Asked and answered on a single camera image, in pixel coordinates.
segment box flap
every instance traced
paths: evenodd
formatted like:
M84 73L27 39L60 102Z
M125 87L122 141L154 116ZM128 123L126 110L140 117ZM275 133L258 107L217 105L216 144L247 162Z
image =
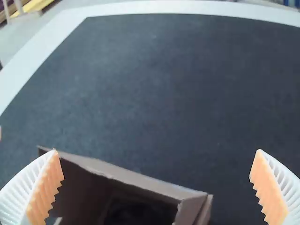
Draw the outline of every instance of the box flap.
M193 225L207 225L210 220L213 195L208 195L202 209Z
M178 212L175 218L175 225L192 225L203 206L205 198L189 198L178 205Z
M51 149L38 147L40 153L45 153ZM188 198L198 197L205 200L207 193L196 191L189 188L181 187L171 183L167 183L155 178L151 178L110 163L89 157L83 157L66 152L59 151L60 157L63 159L79 165L81 168L96 174L107 177L109 179L119 180L125 184L134 185L142 189L147 189L158 194L168 196L179 201Z

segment white floor border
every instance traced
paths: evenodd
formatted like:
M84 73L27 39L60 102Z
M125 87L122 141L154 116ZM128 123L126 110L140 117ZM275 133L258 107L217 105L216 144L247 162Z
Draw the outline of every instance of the white floor border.
M33 36L0 72L0 116L34 72L85 18L151 13L222 15L300 27L298 12L222 1L132 1L68 9Z

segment cardboard box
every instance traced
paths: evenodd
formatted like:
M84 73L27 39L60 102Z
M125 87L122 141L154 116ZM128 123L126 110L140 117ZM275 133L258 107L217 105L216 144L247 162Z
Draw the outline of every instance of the cardboard box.
M47 151L39 147L39 154ZM49 212L59 225L207 225L212 195L59 151L65 175Z

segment dark gray carpet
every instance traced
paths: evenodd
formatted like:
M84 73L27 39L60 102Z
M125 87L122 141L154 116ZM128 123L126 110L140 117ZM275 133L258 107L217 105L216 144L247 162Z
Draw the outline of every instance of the dark gray carpet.
M213 225L263 225L255 150L300 175L299 40L230 17L89 18L0 117L0 187L40 144L210 192Z

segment white ribbed plastic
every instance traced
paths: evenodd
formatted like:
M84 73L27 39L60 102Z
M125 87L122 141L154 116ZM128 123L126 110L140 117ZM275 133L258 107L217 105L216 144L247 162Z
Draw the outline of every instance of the white ribbed plastic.
M288 214L283 222L283 225L299 225L300 224L300 179L290 171L285 165L280 163L274 157L259 150L263 153L270 169L274 174L274 179L277 181L281 190L282 198L287 207Z
M52 150L34 160L0 190L2 225L31 225L26 209L49 159L55 152Z

